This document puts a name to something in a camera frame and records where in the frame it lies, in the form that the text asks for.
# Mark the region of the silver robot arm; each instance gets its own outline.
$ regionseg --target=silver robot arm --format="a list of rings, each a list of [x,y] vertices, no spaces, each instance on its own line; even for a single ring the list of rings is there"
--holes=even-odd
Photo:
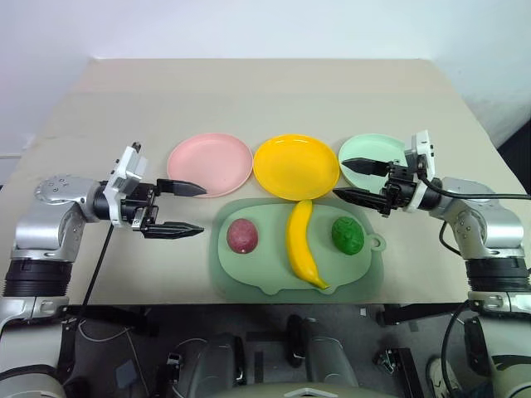
[[[388,175],[379,195],[357,188],[334,193],[384,216],[398,208],[426,210],[451,227],[466,264],[470,309],[479,314],[465,325],[469,366],[492,380],[496,397],[531,396],[531,288],[519,218],[498,199],[470,198],[494,194],[485,185],[434,178],[434,150],[426,131],[413,136],[405,154],[407,165],[364,158],[343,162],[355,172]]]
[[[154,201],[161,193],[190,197],[206,191],[190,182],[140,183],[146,160],[139,150],[138,143],[124,150],[108,182],[60,175],[35,189],[29,212],[17,224],[0,298],[0,398],[29,391],[65,396],[61,383],[74,366],[76,328],[61,314],[86,223],[110,220],[154,239],[203,231],[183,222],[155,223]]]

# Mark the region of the white wall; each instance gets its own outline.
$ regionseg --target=white wall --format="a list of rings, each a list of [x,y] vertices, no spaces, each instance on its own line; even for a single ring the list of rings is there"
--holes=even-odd
[[[530,116],[531,1],[3,0],[0,155],[92,56],[432,59],[499,145]]]

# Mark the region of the yellow banana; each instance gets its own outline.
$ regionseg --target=yellow banana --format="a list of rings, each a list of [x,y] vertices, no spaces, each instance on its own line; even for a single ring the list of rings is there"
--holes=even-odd
[[[288,218],[285,244],[288,249],[291,269],[295,275],[320,289],[326,289],[329,285],[319,277],[317,265],[306,240],[306,230],[312,209],[312,201],[300,201],[295,205],[290,218]]]

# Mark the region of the beige tabletop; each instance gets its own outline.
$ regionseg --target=beige tabletop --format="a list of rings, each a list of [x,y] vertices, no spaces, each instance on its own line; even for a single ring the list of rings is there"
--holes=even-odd
[[[94,61],[0,192],[0,272],[7,270],[17,219],[40,180],[57,173],[106,179],[133,141],[143,144],[149,160],[144,180],[154,182],[166,176],[172,148],[198,133],[233,134],[253,151],[278,134],[303,133],[337,152],[353,135],[408,140],[423,129],[436,146],[438,177],[469,178],[497,192],[524,191],[449,81],[428,61]],[[338,185],[347,186],[343,179]],[[207,266],[212,220],[229,201],[248,197],[270,196],[251,177],[225,197],[159,198],[158,221],[188,221],[205,232],[145,240],[136,232],[115,231],[91,302],[224,303]],[[504,204],[524,223],[529,247],[529,204]],[[439,244],[440,221],[424,211],[395,211],[388,219],[365,212],[387,240],[383,285],[369,301],[465,298],[465,265]],[[82,300],[106,229],[103,222],[85,227],[68,293],[72,303]]]

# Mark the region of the green fruit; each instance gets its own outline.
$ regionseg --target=green fruit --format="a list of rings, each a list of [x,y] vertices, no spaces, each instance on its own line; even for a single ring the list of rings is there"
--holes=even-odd
[[[340,217],[332,225],[332,240],[346,255],[355,255],[363,248],[362,226],[353,218]]]

